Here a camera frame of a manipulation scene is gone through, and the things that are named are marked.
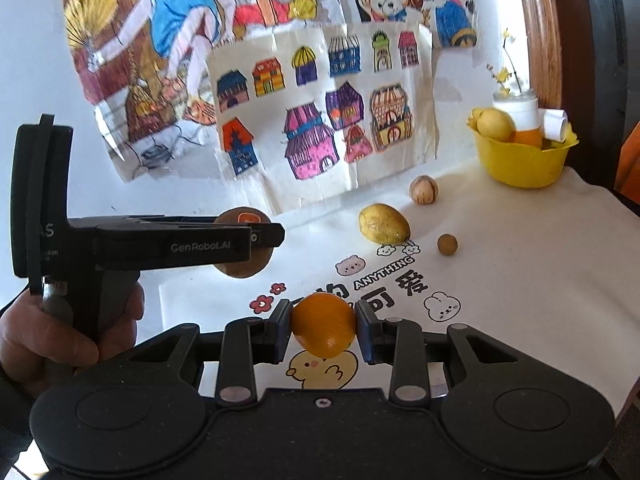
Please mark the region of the person's left hand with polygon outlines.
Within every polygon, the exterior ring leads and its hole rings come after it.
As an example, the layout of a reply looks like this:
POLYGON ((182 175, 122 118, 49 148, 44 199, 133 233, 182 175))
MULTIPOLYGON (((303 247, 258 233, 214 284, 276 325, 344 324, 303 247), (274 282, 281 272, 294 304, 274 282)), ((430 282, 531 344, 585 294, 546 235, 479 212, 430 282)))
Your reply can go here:
POLYGON ((143 318, 144 291, 134 286, 122 315, 97 342, 42 310, 42 300, 21 292, 1 315, 1 369, 7 378, 35 398, 54 383, 44 363, 86 370, 131 349, 137 322, 143 318))

